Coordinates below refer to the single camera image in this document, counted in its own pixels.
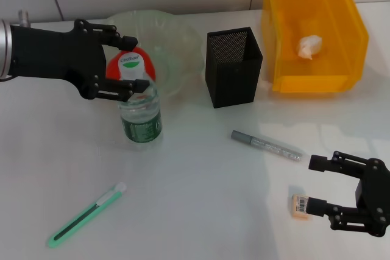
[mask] plastic water bottle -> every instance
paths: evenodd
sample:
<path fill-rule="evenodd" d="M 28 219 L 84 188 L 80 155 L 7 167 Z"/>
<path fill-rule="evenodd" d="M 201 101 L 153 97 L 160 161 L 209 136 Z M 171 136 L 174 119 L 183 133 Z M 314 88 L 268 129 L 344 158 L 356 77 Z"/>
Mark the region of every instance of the plastic water bottle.
<path fill-rule="evenodd" d="M 147 143 L 161 136 L 160 98 L 153 82 L 142 94 L 134 94 L 118 105 L 126 136 L 135 143 Z"/>

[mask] green pen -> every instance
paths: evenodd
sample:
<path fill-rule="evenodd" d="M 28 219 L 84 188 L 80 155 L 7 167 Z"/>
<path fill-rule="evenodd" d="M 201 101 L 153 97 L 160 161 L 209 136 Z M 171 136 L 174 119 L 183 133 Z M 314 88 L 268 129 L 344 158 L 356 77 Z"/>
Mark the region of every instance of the green pen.
<path fill-rule="evenodd" d="M 89 207 L 83 210 L 79 215 L 73 218 L 70 222 L 64 225 L 58 232 L 56 232 L 49 240 L 48 247 L 55 248 L 60 245 L 67 238 L 72 236 L 87 222 L 102 212 L 108 205 L 113 203 L 116 199 L 122 196 L 122 193 L 126 191 L 127 187 L 125 183 L 118 183 L 112 187 L 107 193 L 100 197 L 96 202 L 92 203 Z"/>

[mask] tabletop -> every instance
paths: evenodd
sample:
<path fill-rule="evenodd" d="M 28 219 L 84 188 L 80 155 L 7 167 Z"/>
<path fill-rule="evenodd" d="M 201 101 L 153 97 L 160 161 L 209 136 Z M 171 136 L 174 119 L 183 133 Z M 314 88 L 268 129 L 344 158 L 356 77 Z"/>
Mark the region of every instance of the tabletop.
<path fill-rule="evenodd" d="M 385 259 L 390 234 L 332 231 L 291 217 L 293 194 L 355 206 L 358 180 L 308 170 L 311 154 L 380 158 L 390 167 L 390 3 L 358 4 L 370 34 L 363 78 L 342 94 L 283 97 L 263 62 L 255 101 L 214 109 L 204 76 L 161 103 L 163 139 L 120 141 L 115 102 L 83 100 L 61 80 L 0 85 L 0 250 L 4 259 Z M 250 26 L 260 10 L 185 15 L 207 32 Z M 72 22 L 34 24 L 66 32 Z M 301 150 L 296 163 L 232 141 L 232 130 Z M 56 249 L 46 240 L 115 183 L 128 191 Z"/>

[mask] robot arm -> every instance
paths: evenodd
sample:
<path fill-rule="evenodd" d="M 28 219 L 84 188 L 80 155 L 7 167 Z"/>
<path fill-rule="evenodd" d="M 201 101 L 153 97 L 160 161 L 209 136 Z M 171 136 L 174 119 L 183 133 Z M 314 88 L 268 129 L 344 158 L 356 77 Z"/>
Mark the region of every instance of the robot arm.
<path fill-rule="evenodd" d="M 337 172 L 360 181 L 355 192 L 356 208 L 333 205 L 310 197 L 306 208 L 308 214 L 326 214 L 333 230 L 360 231 L 376 237 L 385 235 L 390 224 L 390 172 L 384 162 L 376 158 L 366 160 L 334 152 L 331 160 L 312 155 L 309 169 Z"/>
<path fill-rule="evenodd" d="M 11 26 L 0 20 L 0 79 L 63 79 L 84 99 L 127 101 L 133 93 L 142 93 L 149 82 L 106 79 L 102 45 L 132 51 L 137 43 L 134 37 L 121 37 L 115 26 L 82 19 L 75 20 L 73 30 L 67 33 Z"/>

